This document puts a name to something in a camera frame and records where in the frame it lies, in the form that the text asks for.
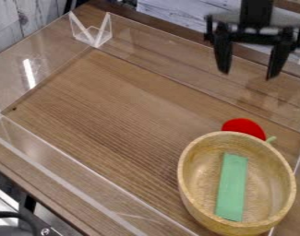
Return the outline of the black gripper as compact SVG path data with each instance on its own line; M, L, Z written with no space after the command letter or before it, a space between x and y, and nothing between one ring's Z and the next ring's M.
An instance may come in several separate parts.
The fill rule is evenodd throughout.
M213 42L217 68L229 73L231 41L274 45L266 79L278 76L292 49L300 48L300 17L288 16L273 7L274 0L242 0L237 11L205 17L203 39Z

